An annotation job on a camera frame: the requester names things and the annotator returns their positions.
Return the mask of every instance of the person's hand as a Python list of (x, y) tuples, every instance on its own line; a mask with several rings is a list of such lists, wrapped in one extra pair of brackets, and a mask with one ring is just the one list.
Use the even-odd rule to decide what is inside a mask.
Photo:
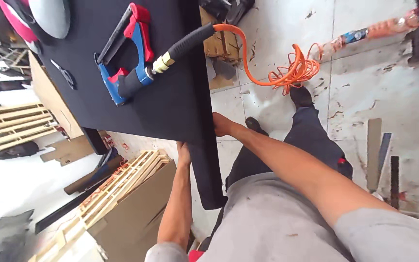
[(178, 164), (190, 166), (192, 159), (190, 158), (189, 146), (184, 142), (177, 142), (177, 151), (179, 152)]
[(214, 131), (218, 137), (230, 136), (232, 128), (236, 125), (235, 122), (217, 112), (213, 112), (213, 123)]

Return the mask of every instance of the shirt sleeve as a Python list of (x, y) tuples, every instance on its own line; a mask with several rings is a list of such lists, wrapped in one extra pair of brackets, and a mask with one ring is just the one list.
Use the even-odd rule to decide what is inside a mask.
[(176, 243), (159, 243), (151, 247), (145, 262), (188, 262), (189, 258), (181, 246)]
[(419, 261), (419, 220), (361, 208), (339, 218), (334, 231), (357, 262)]

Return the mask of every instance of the black upholstered board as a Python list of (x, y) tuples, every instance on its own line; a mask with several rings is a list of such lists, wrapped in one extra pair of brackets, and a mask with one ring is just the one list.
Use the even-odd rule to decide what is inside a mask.
[[(215, 209), (222, 195), (216, 136), (202, 45), (142, 88), (132, 102), (116, 107), (102, 82), (93, 52), (101, 52), (125, 12), (129, 0), (75, 0), (66, 39), (43, 46), (43, 64), (69, 109), (83, 127), (188, 142), (201, 203)], [(201, 26), (197, 0), (136, 0), (150, 11), (150, 39), (155, 57)], [(120, 49), (117, 67), (137, 62), (133, 44)], [(77, 83), (72, 90), (50, 62), (68, 70)]]

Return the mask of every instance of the dark pants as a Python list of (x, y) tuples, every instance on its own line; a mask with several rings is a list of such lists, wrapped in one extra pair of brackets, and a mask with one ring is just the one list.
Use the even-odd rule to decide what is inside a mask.
[[(318, 110), (311, 107), (299, 108), (293, 116), (292, 129), (284, 142), (310, 153), (330, 168), (352, 179), (352, 166), (346, 161), (342, 149), (327, 136), (319, 122)], [(242, 178), (266, 172), (272, 170), (243, 146), (226, 178), (226, 191)]]

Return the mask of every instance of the black hose sleeve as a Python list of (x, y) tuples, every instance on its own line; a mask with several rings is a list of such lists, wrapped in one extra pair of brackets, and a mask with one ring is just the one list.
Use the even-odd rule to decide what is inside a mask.
[(185, 55), (190, 49), (195, 47), (197, 44), (202, 43), (212, 35), (215, 30), (213, 24), (209, 23), (202, 27), (195, 29), (193, 32), (180, 39), (177, 43), (171, 46), (169, 49), (169, 56), (172, 60), (176, 61)]
[(138, 80), (135, 68), (127, 76), (118, 76), (117, 80), (119, 80), (117, 92), (121, 97), (126, 99), (132, 98), (143, 87), (140, 80)]

